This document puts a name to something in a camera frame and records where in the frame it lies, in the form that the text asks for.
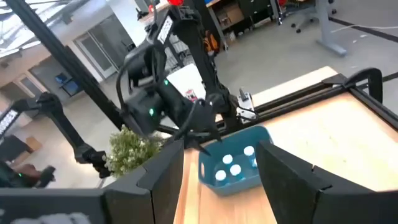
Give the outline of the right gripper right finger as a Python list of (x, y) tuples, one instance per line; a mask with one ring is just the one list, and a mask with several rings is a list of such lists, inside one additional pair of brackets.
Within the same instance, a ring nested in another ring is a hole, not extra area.
[(256, 146), (256, 160), (277, 224), (313, 224), (319, 193), (332, 184), (307, 161), (264, 140)]

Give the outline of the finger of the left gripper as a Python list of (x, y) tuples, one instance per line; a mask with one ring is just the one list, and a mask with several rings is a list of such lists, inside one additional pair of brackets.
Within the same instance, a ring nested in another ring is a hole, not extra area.
[(210, 124), (209, 132), (210, 132), (211, 137), (213, 137), (214, 139), (216, 139), (219, 142), (222, 141), (216, 123), (211, 123)]
[(210, 156), (210, 153), (205, 148), (203, 148), (195, 139), (186, 138), (185, 149), (196, 149), (197, 151), (202, 152), (207, 156)]

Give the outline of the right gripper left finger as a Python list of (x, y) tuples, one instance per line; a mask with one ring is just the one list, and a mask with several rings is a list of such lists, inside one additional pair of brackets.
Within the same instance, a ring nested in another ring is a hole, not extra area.
[(105, 187), (108, 224), (172, 224), (183, 176), (184, 142), (174, 141)]

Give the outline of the teal plastic bin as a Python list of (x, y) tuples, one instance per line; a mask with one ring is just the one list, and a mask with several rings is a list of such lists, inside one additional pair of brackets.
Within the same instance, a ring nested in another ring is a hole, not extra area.
[[(199, 154), (198, 158), (198, 179), (209, 189), (219, 196), (228, 196), (243, 190), (261, 185), (258, 168), (253, 168), (244, 154), (246, 146), (256, 145), (260, 141), (272, 142), (271, 135), (263, 126), (253, 126), (243, 131), (234, 133), (221, 142), (215, 141), (205, 146), (210, 156), (204, 153)], [(223, 156), (231, 154), (233, 157), (233, 165), (239, 164), (242, 168), (244, 179), (239, 182), (231, 182), (230, 171), (226, 169), (222, 162)], [(215, 173), (218, 170), (226, 172), (227, 184), (221, 187), (215, 185)]]

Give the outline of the white flat panel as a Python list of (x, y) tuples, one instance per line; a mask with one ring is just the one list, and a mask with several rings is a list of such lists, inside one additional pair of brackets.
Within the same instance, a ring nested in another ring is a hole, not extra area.
[(206, 90), (195, 64), (191, 63), (167, 76), (172, 85), (190, 101), (206, 98)]

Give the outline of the green potted plant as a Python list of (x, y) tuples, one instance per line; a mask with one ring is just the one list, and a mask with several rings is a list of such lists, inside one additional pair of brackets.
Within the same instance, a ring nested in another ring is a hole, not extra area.
[(164, 139), (158, 134), (144, 138), (122, 125), (120, 132), (109, 138), (110, 152), (106, 153), (106, 167), (115, 178), (139, 167), (164, 146)]

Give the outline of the wooden workbench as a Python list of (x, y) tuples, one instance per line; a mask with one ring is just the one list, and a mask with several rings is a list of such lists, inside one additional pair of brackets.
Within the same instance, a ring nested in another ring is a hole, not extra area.
[[(210, 13), (216, 31), (220, 37), (221, 46), (228, 50), (227, 37), (224, 35), (224, 31), (230, 31), (234, 34), (244, 32), (246, 29), (253, 30), (256, 27), (256, 23), (263, 21), (264, 19), (270, 19), (276, 21), (278, 25), (281, 25), (282, 10), (279, 5), (279, 0), (204, 0), (207, 10)], [(241, 11), (244, 15), (244, 20), (229, 27), (222, 29), (216, 13), (223, 7), (229, 4), (239, 4)]]

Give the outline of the brown cardboard box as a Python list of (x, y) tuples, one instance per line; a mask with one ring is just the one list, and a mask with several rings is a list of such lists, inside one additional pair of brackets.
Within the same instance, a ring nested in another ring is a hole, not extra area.
[(222, 29), (229, 28), (244, 20), (244, 15), (237, 3), (223, 7), (216, 13), (216, 16)]
[(29, 136), (28, 138), (25, 139), (25, 143), (29, 147), (29, 152), (33, 153), (39, 149), (42, 148), (42, 143), (39, 142), (35, 137)]

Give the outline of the blue container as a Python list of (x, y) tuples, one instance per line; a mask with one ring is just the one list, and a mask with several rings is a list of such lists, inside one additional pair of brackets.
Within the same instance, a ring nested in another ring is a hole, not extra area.
[(57, 75), (55, 77), (55, 81), (69, 97), (72, 97), (82, 91), (80, 86), (74, 81), (73, 78), (70, 78), (63, 73)]

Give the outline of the black office chair base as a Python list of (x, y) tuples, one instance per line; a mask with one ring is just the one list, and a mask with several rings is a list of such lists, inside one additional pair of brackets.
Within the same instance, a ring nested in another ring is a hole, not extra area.
[(299, 34), (304, 28), (317, 20), (321, 31), (324, 32), (328, 28), (329, 14), (336, 14), (336, 9), (333, 8), (335, 1), (336, 0), (293, 0), (287, 9), (293, 14), (301, 15), (302, 21), (300, 23), (292, 23), (291, 28), (295, 28), (296, 33)]

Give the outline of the grey desk leg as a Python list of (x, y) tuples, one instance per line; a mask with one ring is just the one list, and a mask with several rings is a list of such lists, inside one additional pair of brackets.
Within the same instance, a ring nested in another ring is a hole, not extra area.
[(317, 40), (317, 42), (340, 57), (344, 57), (347, 54), (347, 51), (335, 43), (331, 33), (330, 21), (328, 18), (328, 0), (316, 0), (315, 2), (315, 8), (317, 10), (319, 26), (321, 30), (321, 38)]

